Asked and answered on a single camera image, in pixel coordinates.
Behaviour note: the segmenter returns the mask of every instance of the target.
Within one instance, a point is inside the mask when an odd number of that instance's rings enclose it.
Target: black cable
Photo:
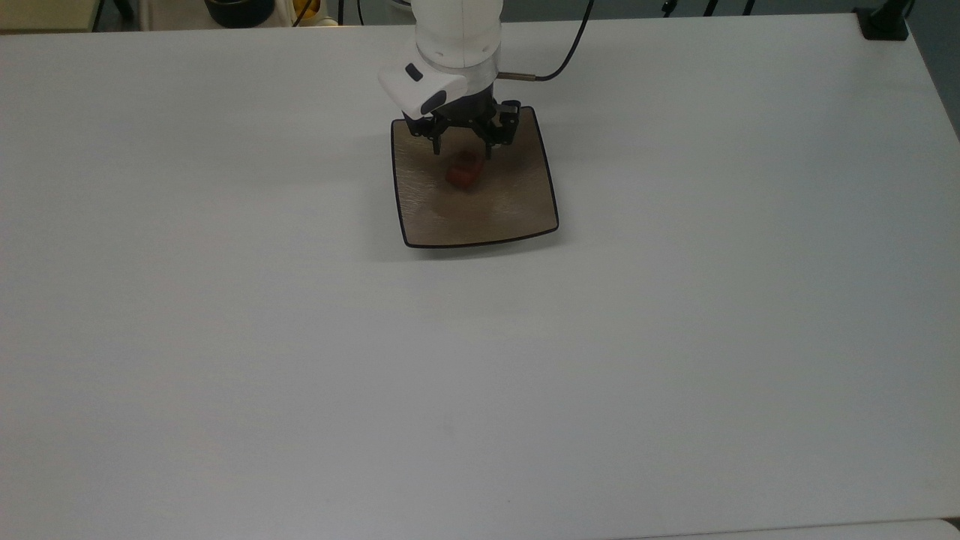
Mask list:
[[[667,18],[670,16],[670,13],[677,9],[678,1],[679,0],[666,0],[666,2],[663,2],[663,6],[660,8],[663,12],[663,18]]]
[[[566,65],[570,63],[570,59],[573,58],[573,53],[577,51],[577,45],[580,44],[580,37],[583,36],[584,29],[587,27],[587,21],[590,20],[590,12],[593,10],[593,2],[594,0],[590,0],[589,2],[587,2],[587,10],[584,12],[584,20],[583,22],[580,23],[580,30],[577,31],[577,36],[573,39],[573,45],[570,46],[570,52],[566,53],[566,58],[564,59],[564,63],[560,64],[560,67],[557,68],[557,71],[554,71],[549,75],[544,75],[542,77],[538,75],[534,79],[535,81],[544,83],[546,81],[549,81],[555,78],[556,76],[560,75],[560,73],[564,71],[564,68],[566,67]]]
[[[297,15],[297,20],[294,21],[294,28],[297,28],[300,25],[300,21],[303,20],[303,16],[306,14],[306,11],[310,9],[310,4],[313,4],[311,0],[306,0],[306,4],[303,4],[303,9],[300,10],[300,14]]]

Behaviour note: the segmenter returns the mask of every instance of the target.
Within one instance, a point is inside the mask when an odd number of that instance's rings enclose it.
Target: yellow object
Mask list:
[[[300,11],[303,10],[303,6],[306,5],[307,0],[293,0],[294,3],[294,16],[300,14]],[[317,14],[320,10],[320,0],[312,0],[310,2],[310,7],[307,8],[306,13],[303,14],[304,19],[311,18]]]

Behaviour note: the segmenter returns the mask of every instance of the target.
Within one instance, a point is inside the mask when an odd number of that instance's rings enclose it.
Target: square plate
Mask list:
[[[410,135],[403,120],[394,120],[391,137],[396,209],[408,246],[481,246],[557,230],[557,199],[533,108],[520,109],[514,143],[494,148],[467,190],[445,177],[461,151],[484,155],[484,143],[473,131],[446,130],[439,156],[426,137]]]

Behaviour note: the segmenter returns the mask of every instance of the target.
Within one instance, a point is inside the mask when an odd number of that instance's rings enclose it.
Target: red cube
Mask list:
[[[446,181],[461,189],[468,189],[483,170],[483,158],[472,153],[470,150],[464,150],[457,154],[446,169]]]

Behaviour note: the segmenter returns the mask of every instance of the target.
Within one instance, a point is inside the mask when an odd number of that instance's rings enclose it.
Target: black stand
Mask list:
[[[869,40],[906,41],[910,32],[903,20],[903,9],[908,0],[887,0],[879,10],[853,8],[860,22],[860,32]]]

